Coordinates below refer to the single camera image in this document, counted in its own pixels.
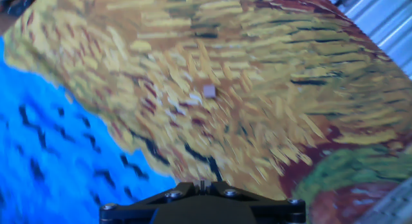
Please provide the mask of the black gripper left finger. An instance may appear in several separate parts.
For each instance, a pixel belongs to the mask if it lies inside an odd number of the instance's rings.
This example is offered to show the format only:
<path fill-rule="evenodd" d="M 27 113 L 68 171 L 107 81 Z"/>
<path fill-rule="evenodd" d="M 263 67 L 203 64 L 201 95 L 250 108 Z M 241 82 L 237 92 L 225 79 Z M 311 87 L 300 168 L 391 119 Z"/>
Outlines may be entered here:
<path fill-rule="evenodd" d="M 203 192 L 203 182 L 181 182 L 175 188 L 166 190 L 152 197 L 138 201 L 131 205 L 107 203 L 99 210 L 99 223 L 150 223 L 155 212 L 162 206 L 200 195 Z"/>

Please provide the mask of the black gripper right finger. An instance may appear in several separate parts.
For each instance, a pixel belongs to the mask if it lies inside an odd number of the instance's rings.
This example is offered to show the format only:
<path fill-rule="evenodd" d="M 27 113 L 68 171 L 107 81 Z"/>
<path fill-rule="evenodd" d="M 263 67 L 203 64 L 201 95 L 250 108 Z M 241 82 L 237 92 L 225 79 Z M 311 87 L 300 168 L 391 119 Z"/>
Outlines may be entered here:
<path fill-rule="evenodd" d="M 212 182 L 211 195 L 238 202 L 246 211 L 240 208 L 235 208 L 235 211 L 254 218 L 256 223 L 306 223 L 306 203 L 302 199 L 273 200 L 227 182 Z"/>

